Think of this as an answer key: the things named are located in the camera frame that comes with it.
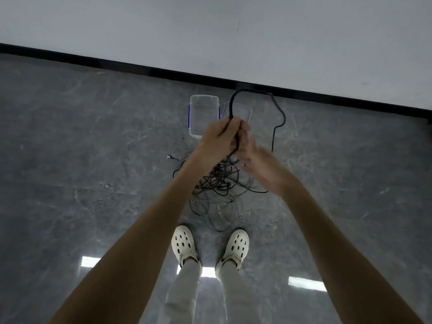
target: pants leg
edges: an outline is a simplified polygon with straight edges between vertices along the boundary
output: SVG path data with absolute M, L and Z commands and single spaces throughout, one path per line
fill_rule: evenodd
M 251 292 L 232 261 L 227 261 L 219 272 L 229 324 L 260 324 Z
M 192 324 L 197 304 L 199 265 L 186 261 L 172 283 L 157 324 Z

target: plastic container lid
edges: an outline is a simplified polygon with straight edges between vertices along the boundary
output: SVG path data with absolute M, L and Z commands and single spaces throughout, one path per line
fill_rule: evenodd
M 224 103 L 222 118 L 228 117 L 230 115 L 230 102 Z M 232 114 L 234 116 L 240 117 L 246 123 L 249 123 L 252 117 L 252 108 L 245 106 L 244 104 L 233 102 L 232 103 Z
M 200 139 L 208 124 L 220 118 L 219 98 L 214 95 L 192 95 L 189 103 L 189 135 Z

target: hand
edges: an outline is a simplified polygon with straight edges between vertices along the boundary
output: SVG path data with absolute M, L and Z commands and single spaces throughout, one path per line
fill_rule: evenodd
M 234 117 L 232 120 L 226 117 L 212 122 L 206 128 L 191 158 L 198 160 L 206 174 L 234 150 L 236 133 L 240 137 L 240 148 L 244 149 L 248 141 L 247 136 L 250 129 L 249 125 L 239 117 Z
M 266 148 L 256 146 L 255 136 L 251 137 L 244 152 L 238 157 L 245 166 L 242 169 L 255 178 L 264 188 L 281 196 L 298 179 Z

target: right hand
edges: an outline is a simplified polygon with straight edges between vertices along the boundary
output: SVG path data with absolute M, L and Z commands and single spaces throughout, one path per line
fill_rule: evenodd
M 255 178 L 264 188 L 281 196 L 297 178 L 266 148 L 256 146 L 255 136 L 247 142 L 246 149 L 238 154 L 247 174 Z

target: person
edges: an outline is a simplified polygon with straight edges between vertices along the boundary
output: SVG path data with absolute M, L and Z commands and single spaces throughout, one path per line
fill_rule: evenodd
M 192 323 L 202 266 L 191 231 L 186 226 L 178 226 L 178 221 L 200 178 L 234 149 L 237 133 L 240 137 L 237 157 L 245 164 L 242 170 L 280 196 L 289 207 L 341 321 L 344 324 L 422 323 L 323 212 L 300 180 L 270 151 L 257 146 L 254 137 L 248 137 L 249 129 L 238 117 L 211 123 L 171 184 L 84 277 L 50 323 L 137 323 L 170 243 L 182 268 L 168 293 L 159 323 Z M 234 232 L 224 257 L 216 265 L 230 324 L 260 322 L 238 273 L 248 245 L 245 231 Z

